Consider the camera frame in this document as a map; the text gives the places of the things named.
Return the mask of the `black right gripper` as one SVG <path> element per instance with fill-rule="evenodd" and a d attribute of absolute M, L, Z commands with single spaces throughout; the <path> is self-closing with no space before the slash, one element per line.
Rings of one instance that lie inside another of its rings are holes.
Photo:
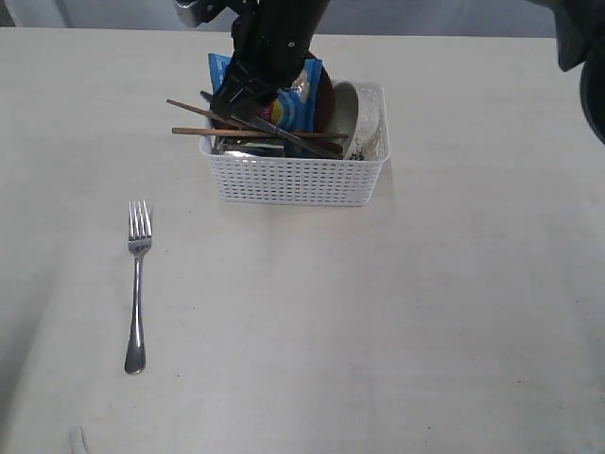
<path fill-rule="evenodd" d="M 229 1 L 233 55 L 210 101 L 219 116 L 251 121 L 303 69 L 326 1 Z"/>

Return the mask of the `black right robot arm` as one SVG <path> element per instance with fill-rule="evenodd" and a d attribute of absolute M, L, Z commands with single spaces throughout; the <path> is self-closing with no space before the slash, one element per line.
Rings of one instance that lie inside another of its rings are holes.
<path fill-rule="evenodd" d="M 563 72 L 582 67 L 579 97 L 593 133 L 604 139 L 604 3 L 539 1 L 553 12 L 558 65 Z M 250 121 L 301 73 L 326 1 L 202 1 L 203 22 L 225 8 L 237 14 L 233 55 L 210 101 L 223 118 Z"/>

